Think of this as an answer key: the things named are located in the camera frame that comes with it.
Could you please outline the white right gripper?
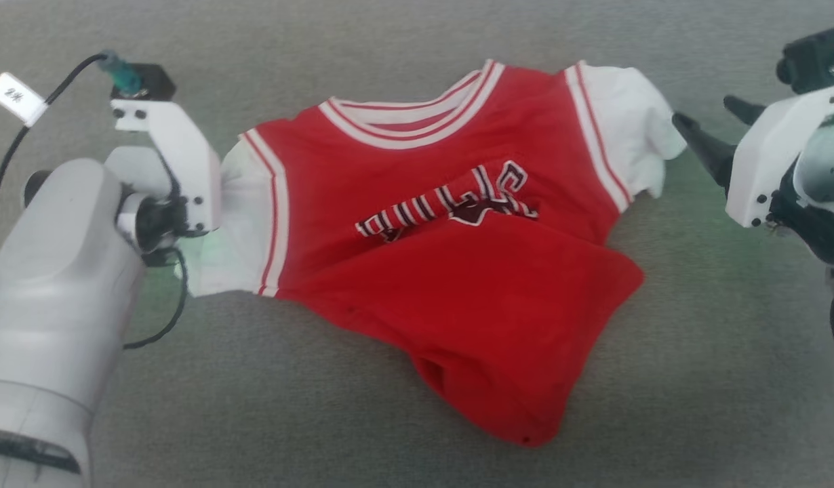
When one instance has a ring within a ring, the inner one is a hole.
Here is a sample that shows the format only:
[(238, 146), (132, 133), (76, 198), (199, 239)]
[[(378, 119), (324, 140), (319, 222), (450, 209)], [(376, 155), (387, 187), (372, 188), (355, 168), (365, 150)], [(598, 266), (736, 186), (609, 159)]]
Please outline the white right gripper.
[(726, 211), (745, 228), (788, 229), (818, 260), (834, 265), (834, 86), (764, 106), (723, 97), (748, 131), (732, 146), (698, 121), (672, 124), (709, 176), (729, 189)]

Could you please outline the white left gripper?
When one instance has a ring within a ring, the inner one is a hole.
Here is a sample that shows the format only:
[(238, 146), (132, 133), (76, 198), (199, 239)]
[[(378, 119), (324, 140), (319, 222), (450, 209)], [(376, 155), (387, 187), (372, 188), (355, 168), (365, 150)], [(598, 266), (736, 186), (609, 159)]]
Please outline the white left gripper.
[(151, 147), (111, 151), (105, 167), (122, 184), (117, 228), (141, 254), (219, 229), (220, 157), (175, 102), (112, 99), (119, 131), (146, 133)]

